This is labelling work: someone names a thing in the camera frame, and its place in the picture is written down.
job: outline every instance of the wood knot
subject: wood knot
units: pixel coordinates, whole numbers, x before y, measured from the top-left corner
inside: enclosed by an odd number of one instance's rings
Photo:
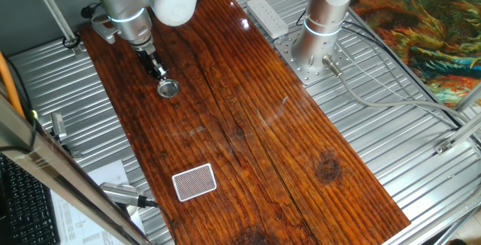
[[[317,165],[317,177],[324,184],[329,184],[340,175],[340,166],[336,159],[326,159]]]
[[[235,130],[235,134],[236,134],[239,138],[242,138],[242,137],[246,136],[246,134],[244,133],[243,129],[241,129],[241,128],[237,128],[237,129]]]
[[[232,245],[274,245],[274,242],[259,227],[253,227],[244,229]]]

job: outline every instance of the corrugated metal surface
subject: corrugated metal surface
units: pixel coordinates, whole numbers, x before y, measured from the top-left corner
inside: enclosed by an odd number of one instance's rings
[[[247,0],[237,1],[246,7]],[[289,24],[290,32],[299,29],[295,22],[307,0],[267,1]],[[401,83],[413,97],[428,99],[425,90],[399,65],[388,60],[386,64],[394,76],[387,70],[382,62],[387,56],[381,54],[380,59],[379,49],[373,50],[348,32],[341,34],[340,42],[362,69],[397,94],[407,96],[399,86]],[[61,41],[55,41],[15,56],[12,61],[26,81],[41,123],[49,128],[49,113],[63,113],[68,132],[64,143],[81,151],[83,156],[78,163],[86,171],[122,159],[130,183],[147,190],[152,197],[86,53],[76,57],[62,47]],[[343,69],[348,82],[364,98],[401,100],[354,65]],[[434,145],[453,131],[431,113],[414,106],[365,107],[354,101],[335,77],[325,77],[308,86],[307,91],[411,220],[412,225],[389,243],[400,243],[410,237],[423,240],[479,203],[478,198],[467,201],[477,192],[480,182],[477,150],[466,143],[436,156]],[[158,210],[143,210],[141,217],[153,242],[173,243]]]
[[[152,192],[117,119],[89,55],[75,56],[55,41],[11,58],[26,82],[40,123],[51,128],[50,113],[60,112],[68,136],[62,141],[80,151],[77,160],[91,171],[121,159],[131,185]],[[174,244],[156,208],[141,209],[147,237],[157,244]]]

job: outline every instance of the wood grain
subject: wood grain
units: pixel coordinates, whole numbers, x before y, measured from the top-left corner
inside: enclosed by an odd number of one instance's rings
[[[181,244],[375,244],[409,225],[235,0],[201,0],[178,28],[153,19],[181,86],[168,100],[128,43],[81,35]],[[172,175],[205,163],[217,190],[180,202]]]

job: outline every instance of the tapestry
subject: tapestry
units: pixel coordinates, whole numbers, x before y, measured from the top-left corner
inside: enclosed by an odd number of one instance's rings
[[[445,105],[454,107],[481,81],[481,0],[353,0],[351,6]]]

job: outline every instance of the wooden board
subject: wooden board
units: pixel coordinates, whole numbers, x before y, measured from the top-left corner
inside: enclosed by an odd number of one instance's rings
[[[178,28],[153,19],[181,86],[168,100],[128,43],[81,35],[181,244],[375,244],[409,225],[235,0],[201,0]],[[205,163],[217,190],[180,202],[172,175]]]

